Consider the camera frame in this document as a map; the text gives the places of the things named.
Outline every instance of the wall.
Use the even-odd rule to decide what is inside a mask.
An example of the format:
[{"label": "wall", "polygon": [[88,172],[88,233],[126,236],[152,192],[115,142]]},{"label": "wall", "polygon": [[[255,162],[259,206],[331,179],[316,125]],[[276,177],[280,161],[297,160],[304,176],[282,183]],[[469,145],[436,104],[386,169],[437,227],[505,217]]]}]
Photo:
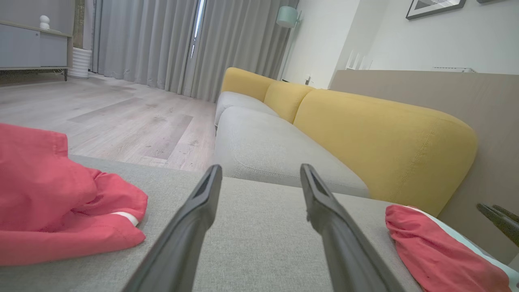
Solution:
[{"label": "wall", "polygon": [[301,0],[301,23],[293,29],[292,52],[283,79],[328,88],[359,0]]},{"label": "wall", "polygon": [[387,5],[387,0],[361,0],[359,2],[353,23],[335,66],[334,76],[337,70],[346,68],[352,51],[354,51],[354,54],[371,58],[368,54],[380,29]]},{"label": "wall", "polygon": [[519,1],[479,4],[409,21],[411,0],[389,0],[370,57],[372,70],[470,67],[519,74]]},{"label": "wall", "polygon": [[92,49],[92,26],[94,21],[94,0],[85,0],[85,22],[83,25],[83,49]]},{"label": "wall", "polygon": [[50,28],[72,34],[74,25],[73,0],[1,0],[0,20],[39,27],[39,17],[50,18]]},{"label": "wall", "polygon": [[519,248],[476,204],[496,204],[519,214],[519,75],[341,70],[331,88],[435,109],[472,127],[478,139],[476,159],[438,218],[510,263]]}]

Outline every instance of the wooden floor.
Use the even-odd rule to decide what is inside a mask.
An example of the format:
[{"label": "wooden floor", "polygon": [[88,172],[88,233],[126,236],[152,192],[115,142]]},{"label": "wooden floor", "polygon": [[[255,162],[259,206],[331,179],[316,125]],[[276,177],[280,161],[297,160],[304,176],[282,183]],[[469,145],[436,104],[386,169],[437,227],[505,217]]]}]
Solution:
[{"label": "wooden floor", "polygon": [[92,74],[0,86],[0,123],[67,134],[69,154],[205,171],[216,105]]}]

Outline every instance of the red cloth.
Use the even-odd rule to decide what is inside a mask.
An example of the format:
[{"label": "red cloth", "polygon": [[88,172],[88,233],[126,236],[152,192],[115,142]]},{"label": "red cloth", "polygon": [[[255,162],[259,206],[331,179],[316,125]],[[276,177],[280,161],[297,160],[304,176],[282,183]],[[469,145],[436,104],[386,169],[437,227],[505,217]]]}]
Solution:
[{"label": "red cloth", "polygon": [[145,236],[147,195],[71,161],[65,134],[0,124],[0,266],[105,253]]},{"label": "red cloth", "polygon": [[391,205],[386,208],[386,226],[398,255],[424,291],[511,291],[504,270],[447,234],[424,213]]}]

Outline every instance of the framed artwork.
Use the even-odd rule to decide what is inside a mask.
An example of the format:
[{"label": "framed artwork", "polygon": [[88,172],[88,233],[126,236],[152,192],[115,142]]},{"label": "framed artwork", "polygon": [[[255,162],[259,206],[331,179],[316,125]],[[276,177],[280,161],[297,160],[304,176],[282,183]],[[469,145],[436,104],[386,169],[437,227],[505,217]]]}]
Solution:
[{"label": "framed artwork", "polygon": [[427,15],[437,14],[449,10],[459,9],[466,0],[413,0],[407,19],[415,19]]}]

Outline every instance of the sofa seat cushion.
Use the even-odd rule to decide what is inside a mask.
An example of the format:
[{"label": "sofa seat cushion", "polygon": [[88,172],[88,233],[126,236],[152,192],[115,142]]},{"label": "sofa seat cushion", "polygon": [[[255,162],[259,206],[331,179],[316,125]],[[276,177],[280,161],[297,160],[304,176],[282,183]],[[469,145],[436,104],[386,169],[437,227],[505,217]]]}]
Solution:
[{"label": "sofa seat cushion", "polygon": [[266,104],[253,97],[236,92],[224,91],[218,97],[218,103],[216,105],[216,117],[214,118],[215,126],[218,126],[220,116],[225,111],[225,109],[230,107],[242,107],[273,116],[279,116],[273,109],[269,108]]},{"label": "sofa seat cushion", "polygon": [[309,163],[332,192],[369,197],[364,182],[322,146],[289,122],[250,109],[221,115],[214,162],[224,176],[293,187],[301,187],[299,168]]},{"label": "sofa seat cushion", "polygon": [[[70,158],[86,167],[117,173],[148,194],[146,216],[137,225],[146,240],[112,253],[0,267],[0,290],[122,291],[202,177],[199,172],[75,155]],[[388,234],[384,210],[390,203],[348,195],[336,198],[404,290],[421,292]],[[333,291],[321,236],[305,218],[301,189],[223,178],[216,218],[203,241],[193,291]]]}]

